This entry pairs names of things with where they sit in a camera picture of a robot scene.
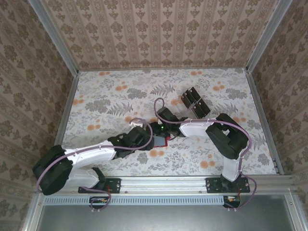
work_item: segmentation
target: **black object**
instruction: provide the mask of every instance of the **black object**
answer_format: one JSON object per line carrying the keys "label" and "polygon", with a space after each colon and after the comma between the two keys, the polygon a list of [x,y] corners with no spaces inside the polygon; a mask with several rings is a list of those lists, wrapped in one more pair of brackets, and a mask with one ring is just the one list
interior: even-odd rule
{"label": "black object", "polygon": [[[65,150],[60,146],[53,146],[48,150],[45,156],[43,156],[32,168],[33,174],[38,179],[42,172],[56,159],[64,155]],[[40,187],[44,195],[51,195],[58,192],[64,187],[68,176],[73,168],[73,161],[64,158],[59,161],[56,165],[51,167],[45,174]]]}
{"label": "black object", "polygon": [[[216,120],[229,122],[239,126],[230,116],[225,113],[222,113],[216,117]],[[226,135],[223,131],[227,130],[229,130],[229,133]],[[246,135],[229,125],[214,123],[207,128],[206,133],[220,153],[224,157],[231,160],[236,160],[242,149],[247,146],[248,138]]]}
{"label": "black object", "polygon": [[[104,183],[98,182],[94,187],[91,189],[97,189],[97,190],[104,190],[109,193],[120,193],[121,190],[121,178],[105,178]],[[95,193],[101,193],[101,192],[92,192],[88,191],[82,187],[78,188],[78,193],[87,193],[87,194],[95,194]]]}
{"label": "black object", "polygon": [[224,178],[222,175],[220,177],[206,178],[206,192],[207,193],[249,193],[250,187],[248,179],[239,176],[235,181],[231,182]]}
{"label": "black object", "polygon": [[92,208],[101,209],[105,206],[106,202],[109,200],[108,196],[92,196],[89,198],[89,203],[92,202]]}
{"label": "black object", "polygon": [[[149,138],[150,138],[150,131],[144,130],[143,128],[137,126],[134,127],[132,130],[130,130],[128,134],[122,133],[117,136],[112,136],[108,138],[108,141],[110,141],[113,146],[135,148],[145,145],[149,140]],[[153,146],[154,146],[154,139],[152,139],[151,142],[146,147],[140,150],[148,151],[151,150]],[[124,158],[125,156],[135,152],[133,150],[125,150],[119,148],[115,148],[115,151],[116,154],[114,159]]]}
{"label": "black object", "polygon": [[206,105],[197,90],[192,87],[190,90],[185,91],[182,94],[181,100],[184,105],[189,108],[192,105],[192,111],[198,119],[204,118],[207,114],[211,112],[209,107]]}
{"label": "black object", "polygon": [[241,198],[239,196],[224,196],[223,201],[225,208],[237,208],[240,206]]}
{"label": "black object", "polygon": [[[157,111],[157,113],[160,117],[167,121],[179,122],[187,119],[187,117],[182,117],[181,119],[178,119],[176,115],[172,114],[172,112],[166,107],[162,107]],[[172,134],[173,136],[185,137],[180,131],[180,124],[170,124],[162,121],[162,124],[153,122],[150,124],[150,126],[152,127],[153,133],[156,136],[170,137],[170,135]]]}
{"label": "black object", "polygon": [[92,169],[97,174],[99,180],[99,182],[96,185],[94,185],[92,189],[103,190],[106,183],[106,177],[98,167],[93,167]]}

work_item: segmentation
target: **gray leaf pattern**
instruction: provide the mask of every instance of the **gray leaf pattern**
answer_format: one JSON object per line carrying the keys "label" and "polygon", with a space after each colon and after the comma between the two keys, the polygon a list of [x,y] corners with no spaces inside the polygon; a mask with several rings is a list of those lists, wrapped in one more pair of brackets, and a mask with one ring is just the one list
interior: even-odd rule
{"label": "gray leaf pattern", "polygon": [[154,95],[159,95],[159,96],[167,96],[170,92],[174,91],[174,87],[169,84],[163,84],[163,85],[157,85],[154,87],[154,89],[150,92],[151,94]]}
{"label": "gray leaf pattern", "polygon": [[[244,156],[244,173],[275,173],[243,69],[80,72],[63,147],[94,145],[127,133],[134,117],[155,121],[153,105],[158,97],[165,99],[174,114],[185,116],[187,108],[179,95],[191,87],[211,109],[207,118],[226,113],[250,134],[253,147]],[[3,126],[3,133],[12,136],[14,132]],[[93,166],[107,176],[220,175],[223,157],[208,137],[179,137],[168,141],[168,147],[136,151],[124,159]],[[18,169],[13,175],[19,180],[29,177]]]}

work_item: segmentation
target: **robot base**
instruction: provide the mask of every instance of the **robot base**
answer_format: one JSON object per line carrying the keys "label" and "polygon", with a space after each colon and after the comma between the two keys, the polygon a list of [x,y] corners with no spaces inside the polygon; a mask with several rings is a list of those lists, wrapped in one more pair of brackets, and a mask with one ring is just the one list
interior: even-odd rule
{"label": "robot base", "polygon": [[239,176],[235,181],[231,182],[225,179],[222,175],[220,177],[206,178],[206,192],[207,193],[249,193],[250,187],[248,179]]}

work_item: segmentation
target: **black mounting plate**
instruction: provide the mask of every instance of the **black mounting plate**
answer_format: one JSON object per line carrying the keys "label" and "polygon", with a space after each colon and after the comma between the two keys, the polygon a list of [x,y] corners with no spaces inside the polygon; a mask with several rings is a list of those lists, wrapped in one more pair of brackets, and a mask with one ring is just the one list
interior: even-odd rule
{"label": "black mounting plate", "polygon": [[[104,191],[109,193],[120,193],[121,189],[121,178],[106,178],[106,183],[103,188]],[[91,192],[87,191],[81,187],[78,188],[78,193],[101,193],[101,192]]]}
{"label": "black mounting plate", "polygon": [[206,178],[206,192],[207,193],[238,193],[239,190],[241,193],[249,193],[250,187],[248,179],[245,177],[239,177],[236,181],[231,182],[232,187],[226,189],[222,186],[220,177]]}

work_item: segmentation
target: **metal frame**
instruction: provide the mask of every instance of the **metal frame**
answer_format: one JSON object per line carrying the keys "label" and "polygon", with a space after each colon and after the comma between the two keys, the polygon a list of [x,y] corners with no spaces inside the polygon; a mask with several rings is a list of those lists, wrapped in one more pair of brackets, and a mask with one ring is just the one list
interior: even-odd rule
{"label": "metal frame", "polygon": [[[55,205],[91,205],[93,195],[78,196],[48,196],[44,206]],[[112,195],[109,205],[224,205],[223,196],[123,196]]]}
{"label": "metal frame", "polygon": [[52,42],[56,46],[58,52],[62,56],[65,64],[72,73],[73,77],[76,77],[78,74],[78,65],[75,62],[70,51],[68,50],[61,35],[58,33],[58,30],[56,29],[56,26],[54,25],[52,19],[49,17],[43,3],[41,2],[41,0],[29,0],[29,3],[37,14],[39,20],[42,22],[45,30],[49,34]]}
{"label": "metal frame", "polygon": [[[104,68],[103,71],[143,71],[143,70],[191,70],[191,69],[236,69],[236,68],[245,68],[245,66],[176,66],[176,67],[130,67],[130,68]],[[102,69],[80,69],[80,72],[92,72],[92,71],[102,71]]]}
{"label": "metal frame", "polygon": [[[121,178],[121,192],[117,197],[128,196],[219,196],[236,195],[236,193],[207,193],[205,179],[217,176],[185,176],[185,177],[118,177]],[[256,195],[285,195],[288,201],[293,198],[291,193],[295,193],[296,188],[292,181],[292,176],[283,175],[251,175],[257,182]],[[251,191],[254,189],[253,182],[249,181]],[[71,196],[80,197],[75,191],[61,191],[53,195],[54,197]],[[23,231],[35,231],[39,224],[39,219],[43,209],[43,202],[46,196],[36,194],[32,200],[28,215],[26,217]],[[300,217],[300,209],[295,206],[289,208],[294,226],[297,231],[305,230],[303,219]]]}
{"label": "metal frame", "polygon": [[247,63],[248,71],[252,72],[254,70],[256,64],[261,58],[261,55],[263,54],[265,48],[273,37],[278,25],[280,24],[291,3],[292,0],[282,0],[278,2],[273,15],[271,16],[268,24],[263,31],[261,38],[259,39],[252,55],[250,56],[250,59]]}
{"label": "metal frame", "polygon": [[273,137],[272,137],[271,132],[270,132],[269,124],[266,120],[266,116],[265,116],[265,113],[264,113],[264,110],[263,110],[263,107],[262,107],[260,96],[259,96],[258,91],[257,91],[257,87],[255,85],[255,81],[252,77],[251,72],[245,70],[245,73],[246,73],[248,85],[250,87],[251,94],[252,94],[252,97],[254,99],[256,109],[257,109],[257,112],[258,112],[258,115],[259,115],[259,118],[260,118],[260,122],[261,122],[261,125],[262,125],[262,128],[263,128],[263,131],[264,131],[264,136],[265,136],[266,142],[267,142],[268,147],[269,147],[269,152],[272,155],[272,158],[275,160],[279,174],[283,175],[284,174],[283,168],[282,168],[279,156],[278,156],[278,152],[277,152]]}

